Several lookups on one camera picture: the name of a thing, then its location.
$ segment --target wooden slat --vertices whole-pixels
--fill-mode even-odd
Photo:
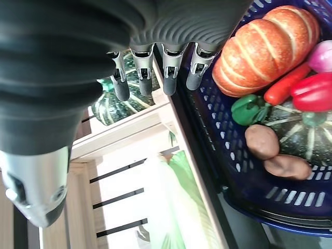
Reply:
[[[39,239],[40,249],[69,249],[64,211],[53,225],[39,229]]]
[[[97,238],[98,249],[151,249],[150,242],[139,239],[137,231],[139,231],[139,227]]]
[[[143,192],[99,207],[93,210],[93,215],[96,233],[145,219],[148,216],[146,195]]]
[[[72,149],[72,159],[87,157],[87,154],[93,154],[93,152],[100,150],[105,146],[123,141],[132,135],[162,124],[159,112],[162,112],[165,109],[171,110],[170,105],[154,105],[124,119],[124,121],[121,120],[106,127],[106,129],[99,134],[91,134],[83,139],[75,141]]]
[[[126,142],[126,146],[116,149],[115,146],[108,153],[88,164],[90,179],[108,172],[120,169],[147,158],[149,155],[169,149],[169,131],[160,125],[160,132],[153,134],[147,130],[145,134],[140,134]]]
[[[14,248],[13,205],[5,195],[0,172],[0,248]]]
[[[97,248],[90,196],[86,164],[72,163],[66,202],[71,248]]]
[[[144,165],[138,165],[90,184],[92,204],[124,195],[144,187]]]

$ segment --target wooden crate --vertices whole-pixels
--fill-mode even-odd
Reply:
[[[221,248],[228,248],[171,98],[162,93],[162,75],[155,60],[154,70],[161,86],[153,93],[154,106],[110,126],[88,118],[86,112],[72,149],[65,209],[51,227],[39,230],[40,248],[138,249],[139,244],[139,248],[149,249],[144,232],[147,197],[140,177],[148,172],[143,162],[150,155],[178,149],[186,152]],[[170,131],[177,144],[170,143]],[[11,205],[12,210],[0,191],[0,208],[10,209]],[[12,224],[9,211],[0,222],[3,229]],[[139,242],[137,233],[143,238]],[[4,230],[0,235],[12,236]],[[1,248],[13,247],[9,243]]]

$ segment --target red bell pepper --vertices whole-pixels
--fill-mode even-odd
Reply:
[[[303,112],[332,110],[332,72],[320,73],[295,84],[290,94],[293,105]]]

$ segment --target striped green squash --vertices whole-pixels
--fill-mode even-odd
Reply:
[[[130,98],[120,101],[115,96],[114,86],[110,78],[100,79],[103,95],[91,106],[92,112],[103,125],[109,126],[130,115],[138,113],[154,105],[151,96],[142,96],[139,87],[133,56],[129,50],[124,52],[124,68],[130,90]],[[152,71],[153,90],[159,88],[155,73]]]

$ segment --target white wooden board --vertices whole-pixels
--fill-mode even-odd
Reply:
[[[147,205],[143,192],[93,210],[96,232],[145,219],[148,216]]]
[[[143,167],[144,165],[140,164],[90,184],[92,204],[107,201],[143,188]]]
[[[137,237],[139,227],[133,227],[107,236],[97,238],[99,249],[151,249],[150,242],[143,241]]]
[[[5,195],[0,172],[0,248],[14,248],[13,205]]]

